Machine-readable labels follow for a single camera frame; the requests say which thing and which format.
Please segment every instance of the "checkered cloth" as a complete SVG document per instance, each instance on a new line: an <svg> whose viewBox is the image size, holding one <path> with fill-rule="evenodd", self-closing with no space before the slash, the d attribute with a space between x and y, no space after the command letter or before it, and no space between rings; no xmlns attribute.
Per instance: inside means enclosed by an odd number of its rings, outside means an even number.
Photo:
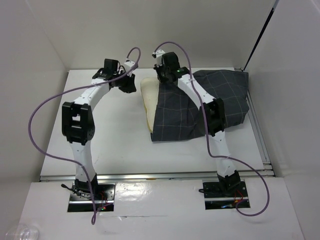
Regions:
<svg viewBox="0 0 320 240"><path fill-rule="evenodd" d="M223 100L225 128L244 122L249 111L248 73L200 70L193 76L210 95ZM183 141L201 137L203 133L196 127L198 117L199 110L188 95L172 83L160 84L151 140Z"/></svg>

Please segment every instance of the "white wall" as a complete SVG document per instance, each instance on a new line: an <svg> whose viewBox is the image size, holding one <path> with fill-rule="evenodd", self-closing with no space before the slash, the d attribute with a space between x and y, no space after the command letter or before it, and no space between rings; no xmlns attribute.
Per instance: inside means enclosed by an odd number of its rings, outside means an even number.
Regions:
<svg viewBox="0 0 320 240"><path fill-rule="evenodd" d="M28 0L69 69L97 69L141 47L139 66L176 41L193 67L244 67L275 0ZM165 47L167 51L177 50Z"/></svg>
<svg viewBox="0 0 320 240"><path fill-rule="evenodd" d="M280 0L247 70L273 166L305 239L319 239L320 0Z"/></svg>
<svg viewBox="0 0 320 240"><path fill-rule="evenodd" d="M0 1L0 239L20 218L44 156L28 138L28 120L45 98L60 92L66 69L23 0ZM46 149L59 100L35 118L33 132Z"/></svg>

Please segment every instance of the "folded fabric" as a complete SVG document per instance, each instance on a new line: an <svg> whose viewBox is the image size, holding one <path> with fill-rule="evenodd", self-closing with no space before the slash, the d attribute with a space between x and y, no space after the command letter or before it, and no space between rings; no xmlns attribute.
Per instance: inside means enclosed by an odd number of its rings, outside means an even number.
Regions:
<svg viewBox="0 0 320 240"><path fill-rule="evenodd" d="M193 76L210 95L223 100L225 128L244 122L249 110L248 73L200 70ZM157 78L145 78L141 81L141 93L153 142L183 141L204 135L197 128L199 110L176 85L159 84Z"/></svg>

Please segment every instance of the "white table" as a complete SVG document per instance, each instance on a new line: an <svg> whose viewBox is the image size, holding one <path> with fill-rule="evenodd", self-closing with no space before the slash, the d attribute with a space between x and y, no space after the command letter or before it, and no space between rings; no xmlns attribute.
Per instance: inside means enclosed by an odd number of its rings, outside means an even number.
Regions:
<svg viewBox="0 0 320 240"><path fill-rule="evenodd" d="M88 85L94 73L96 70L71 70L64 90ZM126 94L116 88L111 89L94 109L95 136L91 142L91 152L97 174L215 172L216 164L208 156L204 137L182 142L151 142L140 81L155 77L156 72L153 69L137 69L134 73L137 92ZM49 153L73 158L61 131L61 105L66 101L72 102L82 92L78 90L62 96L47 149ZM232 157L245 161L255 169L264 168L248 115L243 124L226 129L226 141ZM248 169L237 162L235 165L238 170ZM41 176L74 176L75 171L73 164L46 156Z"/></svg>
<svg viewBox="0 0 320 240"><path fill-rule="evenodd" d="M38 227L41 240L303 240L284 179L265 180L270 204L256 217L205 210L201 180L119 182L114 211L99 213L94 226L92 212L67 212L70 192L61 182L37 182L20 222ZM259 178L247 178L246 186L251 209L241 210L256 213L266 203L265 187Z"/></svg>

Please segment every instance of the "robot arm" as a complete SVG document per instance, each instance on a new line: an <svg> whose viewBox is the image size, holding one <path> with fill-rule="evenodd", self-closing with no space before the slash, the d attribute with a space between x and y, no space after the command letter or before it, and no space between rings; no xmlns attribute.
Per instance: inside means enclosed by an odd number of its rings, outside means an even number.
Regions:
<svg viewBox="0 0 320 240"><path fill-rule="evenodd" d="M230 152L225 138L225 108L221 98L215 98L207 93L201 85L192 76L186 67L180 67L179 59L174 52L165 53L158 49L152 54L156 59L154 68L160 83L174 83L178 88L184 91L200 111L200 117L197 123L199 130L204 133L204 121L207 122L209 134L212 136L216 145L217 155L229 156ZM192 87L200 94L204 109L198 95ZM203 119L202 111L205 111L206 119ZM239 173L234 163L227 158L217 158L217 174L221 189L226 192L240 183Z"/></svg>
<svg viewBox="0 0 320 240"><path fill-rule="evenodd" d="M137 91L135 75L132 73L109 84L97 84L122 75L124 72L129 71L134 64L133 61L128 60L121 66L123 67L121 69L121 67L118 68L119 62L117 60L105 59L104 67L100 68L92 77L91 85L96 86L87 88L73 102L65 102L62 105L62 134L66 136L67 141L70 143L74 159L80 162L88 172L94 194L98 180L91 156L91 140L95 134L93 110L102 97L113 87L118 87L125 93ZM76 165L74 186L76 192L89 192L87 176L78 164Z"/></svg>

